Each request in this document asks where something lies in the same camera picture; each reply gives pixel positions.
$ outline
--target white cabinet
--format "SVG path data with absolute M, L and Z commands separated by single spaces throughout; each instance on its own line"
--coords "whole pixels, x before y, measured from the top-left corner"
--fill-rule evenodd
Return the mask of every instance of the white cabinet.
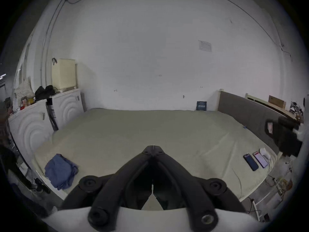
M 51 96 L 51 99 L 51 114 L 59 130 L 84 112 L 78 88 Z
M 19 152 L 32 167 L 34 151 L 53 134 L 49 121 L 46 100 L 25 107 L 9 117 L 10 131 Z

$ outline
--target beige bed sheet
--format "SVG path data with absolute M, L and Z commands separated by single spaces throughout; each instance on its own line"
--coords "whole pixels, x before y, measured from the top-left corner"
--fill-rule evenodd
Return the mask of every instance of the beige bed sheet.
M 60 153 L 79 166 L 69 193 L 83 176 L 115 173 L 148 145 L 159 145 L 193 176 L 220 178 L 242 201 L 272 170 L 276 154 L 234 118 L 218 111 L 91 109 L 53 134 L 34 154 L 36 170 Z M 264 147 L 271 159 L 252 171 L 243 155 Z

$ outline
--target folded blue towel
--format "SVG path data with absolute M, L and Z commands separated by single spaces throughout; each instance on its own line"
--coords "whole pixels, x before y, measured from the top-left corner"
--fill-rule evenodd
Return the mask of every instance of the folded blue towel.
M 50 180 L 52 186 L 58 190 L 69 188 L 77 173 L 76 164 L 61 154 L 56 154 L 45 166 L 45 176 Z

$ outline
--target box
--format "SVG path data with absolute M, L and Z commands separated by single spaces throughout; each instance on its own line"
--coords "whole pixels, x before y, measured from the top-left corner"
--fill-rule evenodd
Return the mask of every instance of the box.
M 278 99 L 278 98 L 276 98 L 274 96 L 271 96 L 271 95 L 268 98 L 268 102 L 271 103 L 271 104 L 274 104 L 274 105 L 276 105 L 278 107 L 281 107 L 283 109 L 285 109 L 285 107 L 286 107 L 286 102 L 285 101 L 283 101 L 281 99 Z
M 52 85 L 58 90 L 76 86 L 74 59 L 58 59 L 52 64 Z

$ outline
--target cardboard box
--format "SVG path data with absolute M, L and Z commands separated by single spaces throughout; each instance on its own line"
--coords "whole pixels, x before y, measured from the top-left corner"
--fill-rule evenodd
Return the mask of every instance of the cardboard box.
M 268 102 L 271 103 L 271 104 L 274 104 L 274 105 L 276 105 L 278 107 L 281 107 L 283 109 L 285 109 L 285 107 L 286 107 L 286 102 L 285 101 L 283 101 L 281 99 L 278 99 L 276 97 L 273 97 L 271 95 L 268 98 Z

